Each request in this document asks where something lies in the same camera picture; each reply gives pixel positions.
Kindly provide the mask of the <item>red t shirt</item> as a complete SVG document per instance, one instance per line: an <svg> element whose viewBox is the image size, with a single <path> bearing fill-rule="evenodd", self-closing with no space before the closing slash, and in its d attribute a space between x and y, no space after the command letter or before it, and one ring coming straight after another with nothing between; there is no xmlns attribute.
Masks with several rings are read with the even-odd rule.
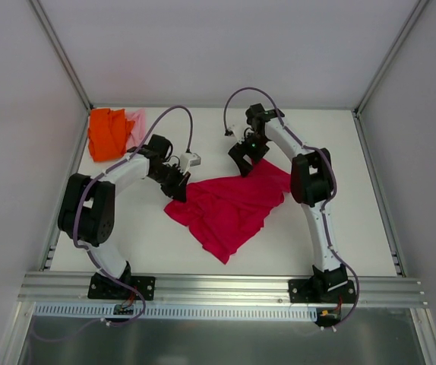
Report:
<svg viewBox="0 0 436 365"><path fill-rule="evenodd" d="M290 191L290 174L262 160L246 177L189 184L187 201L172 201L164 212L187 227L202 248L225 265L264 227L266 217L284 203Z"/></svg>

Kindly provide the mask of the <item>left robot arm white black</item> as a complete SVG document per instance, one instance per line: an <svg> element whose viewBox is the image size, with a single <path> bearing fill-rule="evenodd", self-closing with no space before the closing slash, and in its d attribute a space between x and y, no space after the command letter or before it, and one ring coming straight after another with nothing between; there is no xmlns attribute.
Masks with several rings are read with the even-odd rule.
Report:
<svg viewBox="0 0 436 365"><path fill-rule="evenodd" d="M118 194L142 179L160 184L161 191L174 201L185 202L190 169L201 164L196 153L187 150L171 164L172 143L161 135L132 147L115 164L92 177L75 173L68 179L58 228L86 252L96 268L95 278L105 290L122 299L131 290L131 269L110 237L115 226L115 200Z"/></svg>

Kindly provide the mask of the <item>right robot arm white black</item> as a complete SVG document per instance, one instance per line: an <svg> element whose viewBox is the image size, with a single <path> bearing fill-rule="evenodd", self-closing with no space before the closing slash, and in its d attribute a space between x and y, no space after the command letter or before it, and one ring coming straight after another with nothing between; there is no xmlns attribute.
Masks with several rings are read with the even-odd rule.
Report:
<svg viewBox="0 0 436 365"><path fill-rule="evenodd" d="M313 275L295 292L307 302L334 303L348 294L346 264L336 250L331 227L330 202L337 186L330 153L326 148L308 146L294 134L279 109L266 110L262 104L246 112L247 127L224 125L225 135L236 138L228 155L243 177L249 175L269 151L273 142L291 163L290 193L301 205L313 246Z"/></svg>

